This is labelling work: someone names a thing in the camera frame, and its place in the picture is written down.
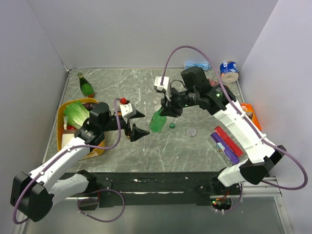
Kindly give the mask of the green plastic bottle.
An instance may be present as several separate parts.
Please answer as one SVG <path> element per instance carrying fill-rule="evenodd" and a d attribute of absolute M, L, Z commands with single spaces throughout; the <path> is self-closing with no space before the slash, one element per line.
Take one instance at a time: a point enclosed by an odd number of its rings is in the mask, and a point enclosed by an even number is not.
<path fill-rule="evenodd" d="M 160 133 L 167 122 L 166 116 L 161 116 L 162 108 L 158 111 L 154 112 L 151 122 L 149 124 L 149 128 L 153 133 Z"/>

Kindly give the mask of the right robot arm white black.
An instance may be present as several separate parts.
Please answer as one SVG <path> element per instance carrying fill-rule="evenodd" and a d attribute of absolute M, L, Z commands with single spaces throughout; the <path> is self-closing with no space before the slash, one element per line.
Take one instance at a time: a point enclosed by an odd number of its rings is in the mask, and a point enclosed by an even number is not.
<path fill-rule="evenodd" d="M 224 194 L 241 182 L 257 185 L 282 159 L 285 148 L 268 146 L 265 134 L 246 116 L 235 95 L 227 87 L 212 86 L 204 70 L 193 66 L 181 72 L 185 91 L 171 87 L 168 77 L 156 77 L 154 89 L 164 93 L 161 116 L 179 117 L 183 108 L 199 106 L 219 120 L 238 140 L 248 158 L 222 169 L 213 182 L 214 191 Z"/>

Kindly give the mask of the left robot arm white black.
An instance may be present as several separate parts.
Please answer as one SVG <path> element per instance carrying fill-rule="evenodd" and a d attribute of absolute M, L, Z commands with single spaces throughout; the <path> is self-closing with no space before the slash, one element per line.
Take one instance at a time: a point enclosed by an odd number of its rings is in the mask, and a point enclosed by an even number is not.
<path fill-rule="evenodd" d="M 20 211 L 27 219 L 37 222 L 54 205 L 72 195 L 93 195 L 98 187 L 97 179 L 86 170 L 79 171 L 68 179 L 62 180 L 61 177 L 92 149 L 100 148 L 105 132 L 117 130 L 120 134 L 124 130 L 131 142 L 147 136 L 148 131 L 130 124 L 130 119 L 144 116 L 130 102 L 115 105 L 114 115 L 107 103 L 96 103 L 82 127 L 64 148 L 30 173 L 20 172 L 14 177 L 10 198 L 14 207 L 13 214 Z"/>

